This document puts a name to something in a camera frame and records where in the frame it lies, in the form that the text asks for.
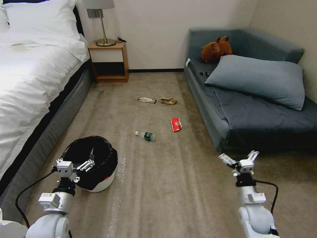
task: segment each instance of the carpet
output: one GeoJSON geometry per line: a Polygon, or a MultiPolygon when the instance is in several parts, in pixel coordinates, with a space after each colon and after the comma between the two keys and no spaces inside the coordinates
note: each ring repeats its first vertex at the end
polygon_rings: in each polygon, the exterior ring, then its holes
{"type": "MultiPolygon", "coordinates": [[[[219,159],[183,73],[132,73],[127,84],[94,84],[77,116],[51,153],[40,177],[75,139],[99,135],[118,151],[112,185],[103,192],[76,188],[68,215],[74,238],[242,238],[235,178],[219,159]],[[138,102],[139,97],[173,97],[174,106],[138,102]],[[183,128],[173,133],[170,118],[183,128]],[[156,135],[148,142],[135,131],[156,135]]],[[[276,183],[274,210],[280,237],[316,237],[317,160],[310,152],[260,154],[255,179],[276,183]]],[[[33,224],[43,209],[42,192],[52,192],[58,174],[35,186],[27,216],[33,224]]],[[[269,209],[274,187],[258,185],[269,209]]]]}

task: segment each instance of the white duvet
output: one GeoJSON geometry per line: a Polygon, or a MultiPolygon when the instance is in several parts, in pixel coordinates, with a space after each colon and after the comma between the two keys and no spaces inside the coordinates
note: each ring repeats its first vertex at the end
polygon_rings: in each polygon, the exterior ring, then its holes
{"type": "Polygon", "coordinates": [[[88,58],[82,41],[0,33],[0,178],[88,58]],[[16,52],[16,43],[25,50],[16,52]]]}

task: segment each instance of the black cable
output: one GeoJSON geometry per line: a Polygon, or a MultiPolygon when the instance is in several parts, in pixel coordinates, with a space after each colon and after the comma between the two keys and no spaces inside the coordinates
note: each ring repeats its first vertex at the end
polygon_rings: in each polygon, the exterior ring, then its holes
{"type": "Polygon", "coordinates": [[[123,40],[120,36],[118,36],[118,41],[116,40],[116,42],[122,43],[122,42],[126,42],[126,40],[123,40]]]}
{"type": "Polygon", "coordinates": [[[42,180],[46,179],[48,176],[50,176],[52,173],[54,173],[55,171],[57,171],[56,167],[53,167],[53,169],[51,170],[51,172],[44,176],[43,178],[37,180],[35,183],[31,184],[30,186],[28,186],[26,189],[24,189],[22,192],[20,192],[20,194],[17,196],[16,198],[16,208],[17,210],[20,212],[20,214],[22,215],[25,223],[26,223],[26,226],[27,228],[30,228],[30,223],[26,217],[26,215],[24,214],[24,212],[22,211],[22,209],[20,208],[20,205],[19,205],[19,198],[21,197],[21,195],[28,189],[30,189],[31,187],[33,187],[34,185],[36,185],[37,183],[41,182],[42,180]]]}
{"type": "Polygon", "coordinates": [[[272,203],[272,206],[271,206],[271,213],[273,215],[273,210],[274,210],[274,206],[275,206],[275,203],[276,203],[276,200],[277,200],[277,195],[278,195],[278,186],[276,184],[273,184],[273,183],[270,183],[270,182],[265,182],[265,181],[260,181],[260,180],[255,180],[255,182],[258,182],[258,183],[264,183],[264,184],[269,184],[269,185],[272,185],[276,188],[276,191],[275,191],[275,196],[274,196],[274,199],[273,199],[273,203],[272,203]]]}

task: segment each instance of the nightstand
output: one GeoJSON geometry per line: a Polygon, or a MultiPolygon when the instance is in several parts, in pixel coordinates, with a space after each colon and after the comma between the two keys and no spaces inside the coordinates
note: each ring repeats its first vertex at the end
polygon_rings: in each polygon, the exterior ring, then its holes
{"type": "Polygon", "coordinates": [[[97,83],[126,83],[129,80],[125,43],[101,47],[96,42],[88,46],[97,83]]]}

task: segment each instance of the white pillow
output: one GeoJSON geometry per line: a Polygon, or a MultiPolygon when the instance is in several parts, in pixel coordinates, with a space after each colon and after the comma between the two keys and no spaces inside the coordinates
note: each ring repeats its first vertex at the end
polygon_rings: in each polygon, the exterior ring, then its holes
{"type": "Polygon", "coordinates": [[[7,31],[8,29],[9,29],[9,24],[8,24],[6,10],[2,6],[0,6],[0,32],[7,31]]]}
{"type": "Polygon", "coordinates": [[[79,40],[76,0],[50,0],[40,3],[8,3],[10,31],[29,34],[55,34],[79,40]]]}

